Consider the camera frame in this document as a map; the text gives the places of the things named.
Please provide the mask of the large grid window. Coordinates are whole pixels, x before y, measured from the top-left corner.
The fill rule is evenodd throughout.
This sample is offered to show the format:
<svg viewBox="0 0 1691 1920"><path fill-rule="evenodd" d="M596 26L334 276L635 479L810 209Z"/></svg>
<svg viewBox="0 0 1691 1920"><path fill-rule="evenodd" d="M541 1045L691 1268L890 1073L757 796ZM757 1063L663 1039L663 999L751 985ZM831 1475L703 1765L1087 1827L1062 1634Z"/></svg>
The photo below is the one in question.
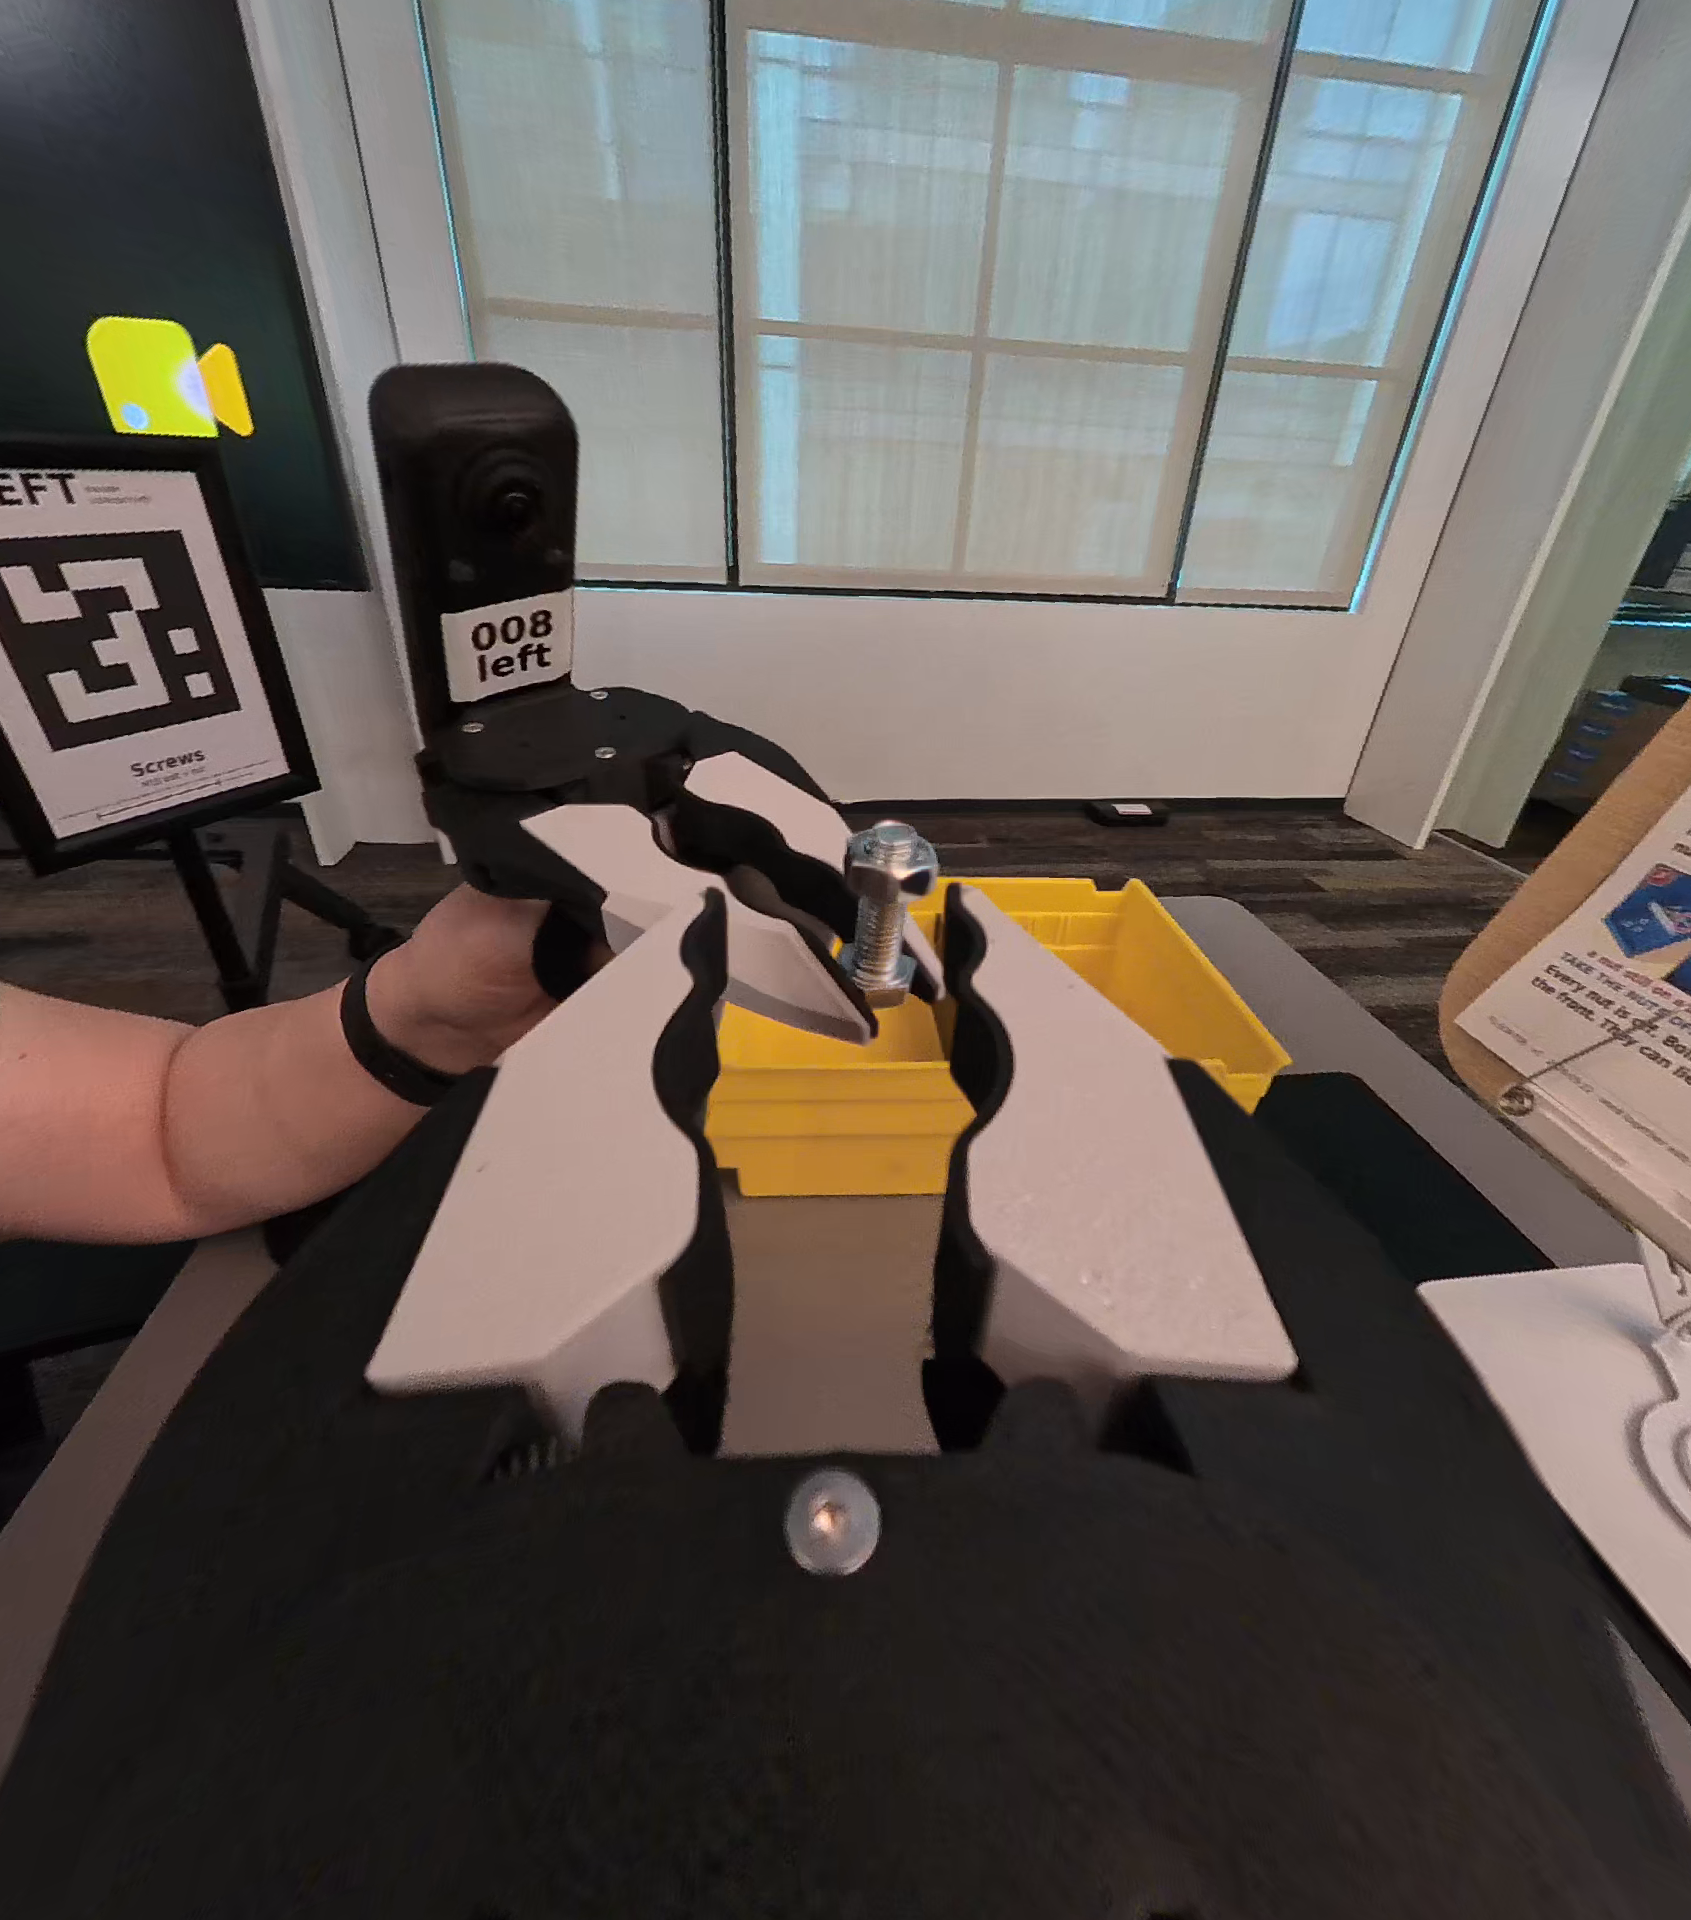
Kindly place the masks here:
<svg viewBox="0 0 1691 1920"><path fill-rule="evenodd" d="M442 0L468 334L581 577L1360 602L1552 10Z"/></svg>

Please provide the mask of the steel hex bolt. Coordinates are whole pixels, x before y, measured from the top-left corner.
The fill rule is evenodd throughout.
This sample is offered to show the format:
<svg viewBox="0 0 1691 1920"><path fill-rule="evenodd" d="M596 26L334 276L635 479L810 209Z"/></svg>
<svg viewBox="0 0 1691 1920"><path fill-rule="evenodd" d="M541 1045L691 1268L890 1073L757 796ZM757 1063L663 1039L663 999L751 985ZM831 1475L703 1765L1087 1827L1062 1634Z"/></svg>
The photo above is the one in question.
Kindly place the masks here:
<svg viewBox="0 0 1691 1920"><path fill-rule="evenodd" d="M857 902L857 944L840 953L850 985L890 1009L914 989L914 953L911 953L911 902Z"/></svg>

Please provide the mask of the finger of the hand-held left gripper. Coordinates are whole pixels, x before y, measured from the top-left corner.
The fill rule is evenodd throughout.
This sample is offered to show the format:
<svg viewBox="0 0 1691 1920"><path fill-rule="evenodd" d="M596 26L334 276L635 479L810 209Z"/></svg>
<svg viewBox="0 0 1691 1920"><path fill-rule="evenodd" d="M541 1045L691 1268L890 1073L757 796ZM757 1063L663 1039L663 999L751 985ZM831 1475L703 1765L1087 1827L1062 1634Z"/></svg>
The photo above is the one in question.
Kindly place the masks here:
<svg viewBox="0 0 1691 1920"><path fill-rule="evenodd" d="M838 1045L876 1045L876 1009L840 974L831 934L761 874L708 874L663 852L656 820L624 800L564 800L519 820L548 858L573 861L600 889L600 927L615 953L638 944L674 912L728 902L728 1004L798 1023Z"/></svg>
<svg viewBox="0 0 1691 1920"><path fill-rule="evenodd" d="M757 872L798 915L838 927L840 953L857 944L857 894L840 883L850 834L838 800L733 751L688 769L682 852ZM941 962L914 926L911 953L926 962L914 999L941 999Z"/></svg>

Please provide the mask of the printed instruction sheet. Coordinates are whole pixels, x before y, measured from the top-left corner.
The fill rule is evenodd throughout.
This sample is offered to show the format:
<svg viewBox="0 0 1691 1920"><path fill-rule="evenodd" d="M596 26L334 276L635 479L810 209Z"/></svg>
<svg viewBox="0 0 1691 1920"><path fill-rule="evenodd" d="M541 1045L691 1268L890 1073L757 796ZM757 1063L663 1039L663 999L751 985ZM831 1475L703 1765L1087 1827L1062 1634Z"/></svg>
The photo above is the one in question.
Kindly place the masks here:
<svg viewBox="0 0 1691 1920"><path fill-rule="evenodd" d="M1585 902L1465 989L1468 1084L1691 1251L1691 778Z"/></svg>

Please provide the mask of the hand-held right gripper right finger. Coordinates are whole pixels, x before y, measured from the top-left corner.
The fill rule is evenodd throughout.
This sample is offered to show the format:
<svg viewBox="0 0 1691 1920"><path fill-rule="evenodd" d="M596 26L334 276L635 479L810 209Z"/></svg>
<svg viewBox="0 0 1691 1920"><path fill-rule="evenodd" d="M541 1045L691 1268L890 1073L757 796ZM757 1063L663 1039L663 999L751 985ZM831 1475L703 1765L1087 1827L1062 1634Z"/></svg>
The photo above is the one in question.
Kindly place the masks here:
<svg viewBox="0 0 1691 1920"><path fill-rule="evenodd" d="M926 1406L973 1452L1053 1379L1113 1434L1147 1379L1292 1379L1300 1356L1192 1127L1178 1056L973 883L941 894L947 1142Z"/></svg>

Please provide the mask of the steel hex nut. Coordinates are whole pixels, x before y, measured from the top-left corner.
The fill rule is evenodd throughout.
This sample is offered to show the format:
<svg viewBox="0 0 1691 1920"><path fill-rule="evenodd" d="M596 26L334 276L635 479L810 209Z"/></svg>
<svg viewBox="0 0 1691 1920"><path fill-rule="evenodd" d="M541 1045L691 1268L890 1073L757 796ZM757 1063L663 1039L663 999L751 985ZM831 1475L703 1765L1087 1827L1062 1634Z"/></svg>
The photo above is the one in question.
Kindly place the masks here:
<svg viewBox="0 0 1691 1920"><path fill-rule="evenodd" d="M911 820L850 834L840 883L857 902L911 902L936 889L936 852Z"/></svg>

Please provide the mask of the large dark display screen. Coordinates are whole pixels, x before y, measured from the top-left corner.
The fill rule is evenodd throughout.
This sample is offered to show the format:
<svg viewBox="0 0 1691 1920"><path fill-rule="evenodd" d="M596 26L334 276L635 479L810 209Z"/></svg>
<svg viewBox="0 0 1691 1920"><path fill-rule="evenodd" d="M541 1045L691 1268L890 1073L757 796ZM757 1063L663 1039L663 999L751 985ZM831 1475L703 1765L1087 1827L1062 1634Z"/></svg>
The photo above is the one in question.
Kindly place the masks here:
<svg viewBox="0 0 1691 1920"><path fill-rule="evenodd" d="M234 0L0 0L0 438L218 438L260 583L354 596Z"/></svg>

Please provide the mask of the person's left forearm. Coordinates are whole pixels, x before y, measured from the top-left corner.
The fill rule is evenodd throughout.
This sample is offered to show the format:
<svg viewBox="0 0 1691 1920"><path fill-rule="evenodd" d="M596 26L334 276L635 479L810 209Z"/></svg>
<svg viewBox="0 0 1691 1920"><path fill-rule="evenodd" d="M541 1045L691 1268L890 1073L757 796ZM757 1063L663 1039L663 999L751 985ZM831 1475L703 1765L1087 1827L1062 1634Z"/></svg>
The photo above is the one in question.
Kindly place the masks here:
<svg viewBox="0 0 1691 1920"><path fill-rule="evenodd" d="M159 1023L0 985L0 1242L204 1242L354 1185L413 1139L334 989Z"/></svg>

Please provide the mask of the person's left hand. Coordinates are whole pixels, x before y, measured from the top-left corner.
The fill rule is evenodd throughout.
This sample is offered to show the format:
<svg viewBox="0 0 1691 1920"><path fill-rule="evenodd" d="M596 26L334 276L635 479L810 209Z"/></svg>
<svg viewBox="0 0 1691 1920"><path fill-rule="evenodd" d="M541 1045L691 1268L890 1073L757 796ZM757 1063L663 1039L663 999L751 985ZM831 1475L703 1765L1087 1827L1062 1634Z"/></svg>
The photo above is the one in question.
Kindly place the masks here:
<svg viewBox="0 0 1691 1920"><path fill-rule="evenodd" d="M552 902L460 883L368 962L362 1004L374 1039L449 1075L499 1063L552 1009L541 985L548 915Z"/></svg>

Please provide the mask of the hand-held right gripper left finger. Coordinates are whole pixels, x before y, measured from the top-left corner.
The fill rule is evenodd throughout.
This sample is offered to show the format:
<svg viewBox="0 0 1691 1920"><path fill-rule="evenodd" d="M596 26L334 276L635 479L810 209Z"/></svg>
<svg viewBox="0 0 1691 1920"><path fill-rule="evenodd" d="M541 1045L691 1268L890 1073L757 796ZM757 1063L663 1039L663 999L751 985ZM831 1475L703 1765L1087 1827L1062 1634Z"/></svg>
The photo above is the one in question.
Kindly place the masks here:
<svg viewBox="0 0 1691 1920"><path fill-rule="evenodd" d="M638 1379L719 1449L733 1246L708 1142L728 894L703 889L499 1056L362 1379L525 1389L581 1443Z"/></svg>

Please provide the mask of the yellow plastic bin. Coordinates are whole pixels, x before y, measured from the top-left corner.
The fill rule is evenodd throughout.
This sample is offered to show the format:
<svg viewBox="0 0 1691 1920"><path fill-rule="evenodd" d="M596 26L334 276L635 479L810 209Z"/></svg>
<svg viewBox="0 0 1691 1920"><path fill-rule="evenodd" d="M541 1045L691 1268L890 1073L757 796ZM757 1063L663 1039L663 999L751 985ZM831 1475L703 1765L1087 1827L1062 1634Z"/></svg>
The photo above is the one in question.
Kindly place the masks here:
<svg viewBox="0 0 1691 1920"><path fill-rule="evenodd" d="M1147 1039L1208 1063L1238 1113L1286 1073L1286 1045L1147 883L980 874L980 889ZM883 1009L876 1045L810 1039L733 1004L719 1009L708 1142L751 1201L936 1201L964 1127L947 1009L926 999Z"/></svg>

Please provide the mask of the black wristband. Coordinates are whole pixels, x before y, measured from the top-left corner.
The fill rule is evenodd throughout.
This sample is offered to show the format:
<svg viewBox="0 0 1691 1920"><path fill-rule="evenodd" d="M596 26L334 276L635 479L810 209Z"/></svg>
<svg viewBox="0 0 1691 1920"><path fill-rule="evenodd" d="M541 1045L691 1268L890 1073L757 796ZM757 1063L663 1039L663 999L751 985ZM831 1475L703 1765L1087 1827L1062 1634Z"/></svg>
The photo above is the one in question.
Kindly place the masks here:
<svg viewBox="0 0 1691 1920"><path fill-rule="evenodd" d="M460 1091L468 1073L434 1073L425 1056L413 1056L404 1045L389 1045L368 1017L368 973L385 962L389 953L368 953L352 962L342 989L334 989L334 1028L342 1028L342 1052L352 1063L389 1091L395 1104L438 1104Z"/></svg>

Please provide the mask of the black framed marker sign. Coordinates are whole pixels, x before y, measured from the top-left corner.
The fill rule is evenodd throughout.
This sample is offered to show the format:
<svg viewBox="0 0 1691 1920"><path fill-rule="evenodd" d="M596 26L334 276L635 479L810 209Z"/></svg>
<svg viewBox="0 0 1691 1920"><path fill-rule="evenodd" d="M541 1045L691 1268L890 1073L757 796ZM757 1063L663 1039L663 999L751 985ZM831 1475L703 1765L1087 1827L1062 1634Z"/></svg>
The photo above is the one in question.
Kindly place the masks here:
<svg viewBox="0 0 1691 1920"><path fill-rule="evenodd" d="M210 438L0 438L0 820L31 874L319 796Z"/></svg>

